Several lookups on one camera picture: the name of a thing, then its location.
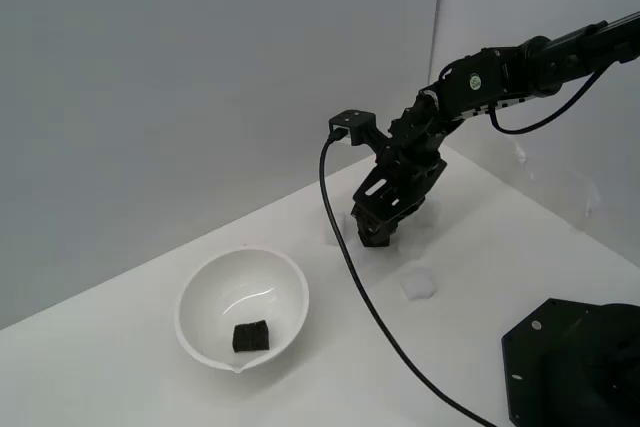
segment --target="black cube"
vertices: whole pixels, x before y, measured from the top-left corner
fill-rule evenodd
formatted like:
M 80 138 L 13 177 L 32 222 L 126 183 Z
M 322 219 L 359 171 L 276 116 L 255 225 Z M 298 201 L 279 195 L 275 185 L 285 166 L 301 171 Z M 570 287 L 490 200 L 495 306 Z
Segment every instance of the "black cube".
M 233 329 L 233 351 L 269 350 L 269 327 L 266 320 L 239 324 Z

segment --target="white tabletop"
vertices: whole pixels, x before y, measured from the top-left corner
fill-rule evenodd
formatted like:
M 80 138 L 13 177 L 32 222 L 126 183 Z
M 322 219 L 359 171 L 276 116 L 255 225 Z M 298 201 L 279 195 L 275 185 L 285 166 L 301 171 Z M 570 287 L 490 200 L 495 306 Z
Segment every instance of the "white tabletop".
M 406 249 L 349 245 L 415 363 L 454 399 L 508 426 L 502 335 L 549 297 L 640 304 L 640 269 L 464 157 L 443 155 L 449 168 L 432 193 L 442 216 L 424 232 L 433 298 L 410 302 L 401 290 Z M 368 159 L 329 179 L 336 210 L 350 208 L 371 165 Z M 340 252 L 323 243 L 325 222 L 314 184 L 0 331 L 0 424 L 474 425 L 396 357 Z M 195 268 L 242 244 L 289 254 L 307 276 L 311 303 L 281 357 L 238 375 L 188 357 L 172 313 Z

